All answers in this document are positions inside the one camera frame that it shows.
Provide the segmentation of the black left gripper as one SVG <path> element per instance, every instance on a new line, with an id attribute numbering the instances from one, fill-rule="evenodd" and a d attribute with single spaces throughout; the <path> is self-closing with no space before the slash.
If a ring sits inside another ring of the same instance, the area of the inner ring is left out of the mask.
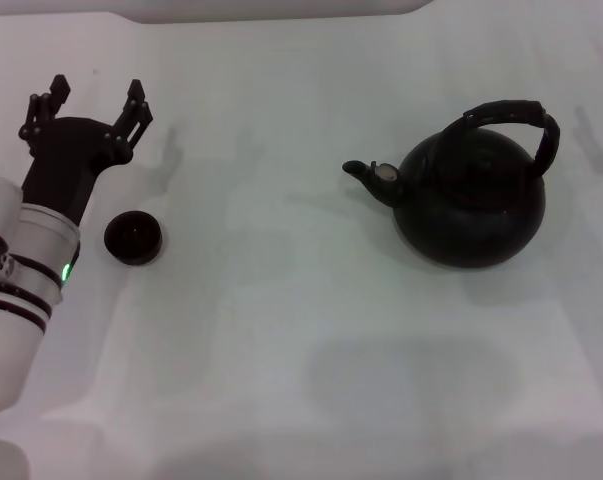
<path id="1" fill-rule="evenodd" d="M 87 118 L 54 120 L 70 92 L 66 77 L 57 74 L 48 92 L 32 94 L 18 136 L 34 152 L 22 184 L 23 201 L 79 225 L 98 176 L 132 160 L 153 116 L 141 81 L 133 79 L 113 126 Z"/>

